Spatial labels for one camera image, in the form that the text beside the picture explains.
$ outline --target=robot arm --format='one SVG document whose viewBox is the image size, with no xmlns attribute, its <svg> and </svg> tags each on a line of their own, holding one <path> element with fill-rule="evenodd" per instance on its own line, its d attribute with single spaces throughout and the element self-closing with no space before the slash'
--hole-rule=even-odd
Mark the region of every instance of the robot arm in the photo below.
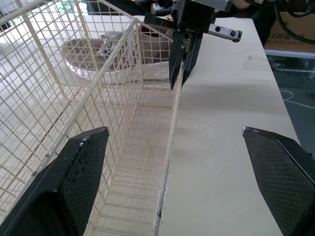
<svg viewBox="0 0 315 236">
<path fill-rule="evenodd" d="M 174 43 L 169 58 L 171 89 L 174 88 L 182 61 L 185 65 L 183 84 L 187 80 L 187 77 L 196 64 L 202 36 L 204 33 L 228 39 L 233 42 L 240 41 L 242 36 L 241 31 L 228 29 L 214 24 L 216 19 L 215 13 L 218 11 L 228 12 L 231 8 L 232 1 L 233 0 L 177 0 L 174 1 L 171 10 L 172 21 L 157 18 L 150 14 L 146 15 L 144 21 L 145 23 L 174 31 Z M 278 4 L 282 4 L 284 7 L 287 6 L 285 0 L 245 1 L 259 7 L 273 4 L 275 7 L 277 19 L 279 20 L 279 23 L 281 24 L 284 31 L 286 31 L 293 38 L 296 38 L 300 41 L 315 44 L 314 40 L 302 38 L 301 36 L 291 32 L 284 25 L 279 13 Z M 295 17 L 302 17 L 311 13 L 315 13 L 315 0 L 306 1 L 309 6 L 309 11 L 307 13 L 297 15 L 293 12 L 291 15 Z"/>
</svg>

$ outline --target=wire basket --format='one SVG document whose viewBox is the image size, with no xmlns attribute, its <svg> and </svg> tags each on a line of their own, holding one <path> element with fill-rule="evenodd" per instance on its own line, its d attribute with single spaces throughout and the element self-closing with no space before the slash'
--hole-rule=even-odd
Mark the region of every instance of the wire basket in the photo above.
<svg viewBox="0 0 315 236">
<path fill-rule="evenodd" d="M 85 235 L 157 235 L 181 91 L 171 38 L 103 0 L 89 14 L 77 0 L 15 3 L 0 18 L 1 220 L 70 137 L 108 126 Z"/>
</svg>

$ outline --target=white wire basket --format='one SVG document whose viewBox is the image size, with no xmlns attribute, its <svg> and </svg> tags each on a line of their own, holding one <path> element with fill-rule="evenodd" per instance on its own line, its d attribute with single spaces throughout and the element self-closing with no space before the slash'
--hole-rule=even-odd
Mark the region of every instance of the white wire basket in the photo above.
<svg viewBox="0 0 315 236">
<path fill-rule="evenodd" d="M 77 0 L 14 4 L 0 18 L 0 219 L 70 137 L 108 126 L 85 235 L 157 235 L 181 91 L 171 38 L 103 0 L 92 14 Z"/>
</svg>

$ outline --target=floor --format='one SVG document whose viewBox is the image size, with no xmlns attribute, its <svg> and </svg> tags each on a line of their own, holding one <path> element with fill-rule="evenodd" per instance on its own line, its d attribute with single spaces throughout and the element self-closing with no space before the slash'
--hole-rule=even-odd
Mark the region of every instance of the floor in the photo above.
<svg viewBox="0 0 315 236">
<path fill-rule="evenodd" d="M 313 70 L 315 60 L 275 57 L 273 60 L 281 60 L 276 67 L 273 66 L 273 72 L 283 99 L 286 100 L 294 94 L 294 97 L 284 103 L 300 144 L 306 152 L 315 155 L 315 78 L 312 73 L 303 72 Z"/>
</svg>

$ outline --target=metal bracket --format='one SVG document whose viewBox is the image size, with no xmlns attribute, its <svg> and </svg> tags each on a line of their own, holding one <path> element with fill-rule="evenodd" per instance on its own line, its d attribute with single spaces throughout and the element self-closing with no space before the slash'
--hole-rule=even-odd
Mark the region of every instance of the metal bracket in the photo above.
<svg viewBox="0 0 315 236">
<path fill-rule="evenodd" d="M 225 28 L 222 26 L 217 26 L 215 24 L 210 24 L 209 31 L 207 34 L 225 38 L 235 43 L 239 42 L 242 36 L 241 31 Z"/>
</svg>

